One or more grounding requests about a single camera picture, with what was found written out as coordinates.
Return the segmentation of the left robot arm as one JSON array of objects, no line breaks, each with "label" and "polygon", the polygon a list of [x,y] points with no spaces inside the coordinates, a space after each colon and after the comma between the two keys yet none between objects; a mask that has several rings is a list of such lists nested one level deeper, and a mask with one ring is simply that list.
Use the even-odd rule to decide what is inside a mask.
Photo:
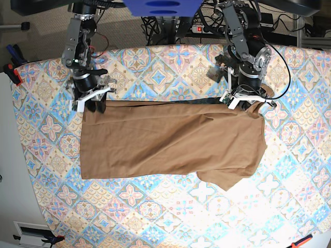
[{"label": "left robot arm", "polygon": [[237,69],[224,66],[228,88],[220,102],[229,109],[239,106],[246,110],[255,102],[277,106],[277,97],[271,97],[262,88],[272,52],[261,31],[261,12],[257,3],[252,7],[243,1],[214,1],[214,13],[225,22],[224,36],[228,42],[228,54],[236,62]]}]

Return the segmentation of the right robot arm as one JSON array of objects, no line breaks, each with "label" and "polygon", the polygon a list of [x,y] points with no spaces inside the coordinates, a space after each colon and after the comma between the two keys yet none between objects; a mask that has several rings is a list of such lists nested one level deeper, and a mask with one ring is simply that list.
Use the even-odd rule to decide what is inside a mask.
[{"label": "right robot arm", "polygon": [[108,71],[94,69],[91,64],[92,37],[97,32],[95,15],[103,7],[99,1],[80,1],[68,7],[74,16],[67,29],[62,63],[70,71],[66,89],[71,94],[70,109],[75,112],[88,109],[104,113],[107,93],[116,92],[109,85],[112,80],[107,76]]}]

